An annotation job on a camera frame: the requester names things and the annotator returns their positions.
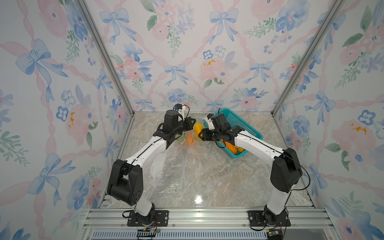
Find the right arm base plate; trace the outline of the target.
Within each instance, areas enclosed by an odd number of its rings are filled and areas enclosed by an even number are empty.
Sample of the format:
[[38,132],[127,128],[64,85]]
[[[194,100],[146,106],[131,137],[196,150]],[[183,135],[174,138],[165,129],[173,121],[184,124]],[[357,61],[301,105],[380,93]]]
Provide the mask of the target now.
[[279,215],[273,214],[269,210],[247,211],[251,227],[275,227],[279,224],[282,227],[290,227],[291,221],[287,211]]

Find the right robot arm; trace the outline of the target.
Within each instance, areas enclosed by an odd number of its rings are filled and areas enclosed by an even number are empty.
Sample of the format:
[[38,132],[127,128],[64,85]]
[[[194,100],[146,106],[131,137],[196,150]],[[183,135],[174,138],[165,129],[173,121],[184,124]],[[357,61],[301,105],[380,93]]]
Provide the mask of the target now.
[[297,152],[292,148],[282,149],[268,144],[242,126],[231,126],[222,113],[209,114],[205,121],[208,127],[197,130],[199,139],[222,143],[225,147],[245,149],[271,167],[270,181],[273,189],[270,200],[264,207],[264,225],[287,223],[286,204],[305,170]]

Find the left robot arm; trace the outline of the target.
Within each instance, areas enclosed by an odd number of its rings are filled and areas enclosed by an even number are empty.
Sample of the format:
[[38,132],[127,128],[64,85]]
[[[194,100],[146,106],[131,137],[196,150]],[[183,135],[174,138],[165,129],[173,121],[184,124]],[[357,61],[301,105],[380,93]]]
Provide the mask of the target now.
[[134,208],[138,218],[149,224],[155,218],[155,205],[144,194],[144,169],[183,133],[193,129],[196,120],[189,116],[189,107],[176,104],[166,111],[164,121],[138,152],[126,160],[116,160],[107,186],[107,194]]

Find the clear zip-top bag green print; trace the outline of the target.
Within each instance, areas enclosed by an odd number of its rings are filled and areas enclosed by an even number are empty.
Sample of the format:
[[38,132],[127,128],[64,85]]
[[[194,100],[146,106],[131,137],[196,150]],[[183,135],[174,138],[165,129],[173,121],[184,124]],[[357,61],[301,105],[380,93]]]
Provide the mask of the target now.
[[203,125],[200,122],[196,122],[191,131],[187,131],[176,137],[177,143],[181,144],[183,147],[186,147],[186,148],[210,145],[210,142],[202,141],[197,136],[198,130],[202,130],[202,129],[203,129]]

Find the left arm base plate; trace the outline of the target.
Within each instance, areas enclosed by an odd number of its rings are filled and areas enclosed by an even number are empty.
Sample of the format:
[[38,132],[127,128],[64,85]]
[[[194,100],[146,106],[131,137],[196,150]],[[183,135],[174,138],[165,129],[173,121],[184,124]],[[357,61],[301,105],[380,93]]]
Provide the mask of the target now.
[[128,227],[167,227],[169,221],[169,211],[154,210],[150,211],[147,216],[142,216],[134,210],[124,212]]

